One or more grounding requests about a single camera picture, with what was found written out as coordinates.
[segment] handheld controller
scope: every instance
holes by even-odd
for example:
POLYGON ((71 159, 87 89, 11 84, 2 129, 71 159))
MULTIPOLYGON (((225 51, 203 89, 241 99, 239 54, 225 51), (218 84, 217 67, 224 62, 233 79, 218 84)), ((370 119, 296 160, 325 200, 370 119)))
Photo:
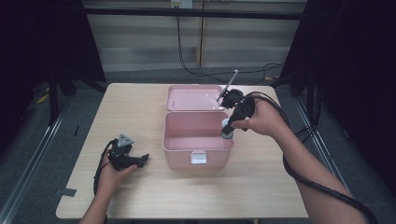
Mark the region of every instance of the handheld controller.
POLYGON ((128 153, 131 151, 134 140, 123 134, 120 134, 120 139, 115 138, 112 142, 112 148, 109 151, 108 158, 118 171, 132 165, 137 165, 137 167, 142 168, 149 159, 149 154, 140 158, 130 157, 128 153))
POLYGON ((223 98, 221 106, 230 109, 235 107, 233 114, 230 116, 228 123, 221 129, 221 137, 224 139, 230 139, 233 137, 234 128, 231 124, 240 119, 251 118, 254 114, 255 103, 254 99, 243 98, 244 93, 240 90, 225 90, 220 97, 223 98))

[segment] cable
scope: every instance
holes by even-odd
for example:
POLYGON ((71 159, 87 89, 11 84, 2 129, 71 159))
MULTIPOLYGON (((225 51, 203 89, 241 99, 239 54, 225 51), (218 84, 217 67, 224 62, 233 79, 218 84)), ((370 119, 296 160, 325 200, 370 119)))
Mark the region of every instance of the cable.
MULTIPOLYGON (((282 108, 275 102, 274 99, 272 99, 270 96, 268 96, 267 94, 264 94, 262 92, 258 92, 258 91, 254 91, 251 92, 249 94, 247 94, 247 96, 245 97, 241 97, 241 98, 254 98, 254 99, 261 99, 264 100, 265 102, 268 102, 270 105, 272 105, 281 115, 282 119, 285 121, 285 123, 290 126, 288 118, 286 117, 285 112, 282 110, 282 108), (253 93, 259 93, 263 96, 258 96, 258 95, 252 95, 253 93)), ((293 177, 296 181, 299 181, 302 184, 307 185, 310 188, 319 190, 325 194, 328 194, 334 198, 336 198, 337 200, 340 200, 343 203, 346 203, 354 208, 356 208, 357 210, 361 211, 369 220, 369 222, 371 224, 376 224, 377 223, 377 219, 374 215, 374 213, 368 209, 366 206, 364 206, 362 203, 358 202, 357 200, 346 196, 343 193, 340 193, 334 189, 330 189, 326 186, 320 185, 319 183, 316 183, 314 181, 311 181, 309 179, 306 179, 300 175, 298 175, 288 164, 288 162, 286 161, 286 158, 283 156, 283 164, 285 166, 285 170, 286 172, 293 177)))
MULTIPOLYGON (((228 80, 224 80, 224 79, 221 79, 221 78, 219 78, 219 77, 216 77, 216 76, 220 76, 220 75, 230 75, 230 74, 233 74, 233 71, 232 72, 221 72, 221 73, 212 73, 212 74, 207 74, 207 73, 201 73, 201 72, 192 72, 187 66, 186 66, 186 64, 184 63, 184 59, 183 59, 183 53, 182 53, 182 49, 181 49, 181 38, 180 38, 180 18, 179 17, 176 17, 176 19, 177 19, 177 49, 178 49, 178 58, 179 58, 179 61, 180 61, 180 64, 181 64, 181 66, 183 67, 183 69, 184 70, 186 70, 188 73, 190 73, 191 75, 193 75, 193 76, 196 76, 196 77, 212 77, 212 78, 214 78, 215 80, 217 80, 217 81, 220 81, 220 82, 224 82, 224 83, 227 83, 228 82, 228 80)), ((278 66, 282 66, 284 63, 268 63, 268 64, 266 64, 262 69, 260 69, 260 70, 255 70, 255 71, 240 71, 239 73, 240 74, 252 74, 252 73, 263 73, 263 76, 258 80, 258 81, 255 81, 255 82, 253 82, 253 83, 249 83, 249 84, 246 84, 246 85, 257 85, 257 84, 259 84, 260 82, 262 82, 263 80, 265 80, 265 71, 268 71, 268 70, 270 70, 270 69, 274 69, 274 68, 276 68, 276 67, 278 67, 278 66)))
POLYGON ((320 91, 318 90, 318 87, 315 87, 314 94, 315 94, 314 95, 314 97, 315 97, 315 104, 314 104, 315 112, 314 112, 313 120, 308 124, 308 126, 303 127, 300 131, 294 133, 297 137, 308 133, 308 136, 302 142, 305 142, 308 139, 308 137, 318 127, 318 121, 320 118, 320 111, 321 111, 321 101, 322 101, 322 96, 320 94, 320 91))
POLYGON ((303 183, 303 184, 307 185, 310 188, 317 189, 320 192, 323 192, 323 193, 325 193, 327 195, 333 196, 334 198, 340 200, 343 203, 349 204, 350 206, 352 206, 352 207, 358 209, 359 211, 361 211, 367 217, 368 221, 371 224, 376 224, 377 223, 377 219, 376 219, 374 213, 370 209, 368 209, 366 206, 364 206, 362 203, 360 203, 357 200, 355 200, 355 199, 353 199, 351 197, 348 197, 345 194, 340 193, 340 192, 338 192, 338 191, 336 191, 334 189, 329 189, 329 188, 327 188, 327 187, 325 187, 323 185, 320 185, 320 184, 318 184, 318 183, 316 183, 314 181, 311 181, 311 180, 303 178, 302 176, 300 176, 297 173, 295 173, 293 169, 291 169, 291 167, 289 166, 289 164, 286 161, 285 157, 283 157, 283 164, 285 166, 286 172, 291 177, 293 177, 295 180, 299 181, 300 183, 303 183))
MULTIPOLYGON (((110 161, 108 161, 102 165, 103 159, 105 158, 105 155, 107 153, 107 149, 110 145, 113 145, 115 142, 116 142, 116 139, 110 141, 102 152, 102 155, 99 160, 98 168, 96 169, 95 176, 93 177, 93 195, 96 195, 96 191, 98 189, 98 184, 99 184, 99 177, 100 177, 100 174, 102 173, 103 168, 110 163, 110 161)), ((105 221, 103 223, 104 224, 107 223, 107 215, 106 215, 105 221)))

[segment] hand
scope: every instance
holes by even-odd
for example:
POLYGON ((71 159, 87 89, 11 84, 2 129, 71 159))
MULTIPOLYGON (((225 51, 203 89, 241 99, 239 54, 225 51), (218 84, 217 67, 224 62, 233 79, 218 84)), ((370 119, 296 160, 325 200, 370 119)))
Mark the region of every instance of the hand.
POLYGON ((109 150, 107 151, 102 162, 102 173, 100 174, 99 184, 96 194, 112 196, 121 186, 125 178, 137 169, 137 165, 132 165, 122 171, 114 169, 108 159, 109 150))
POLYGON ((279 112, 264 100, 254 99, 256 110, 251 119, 236 120, 231 126, 235 129, 251 129, 255 133, 274 137, 276 130, 288 128, 279 112))

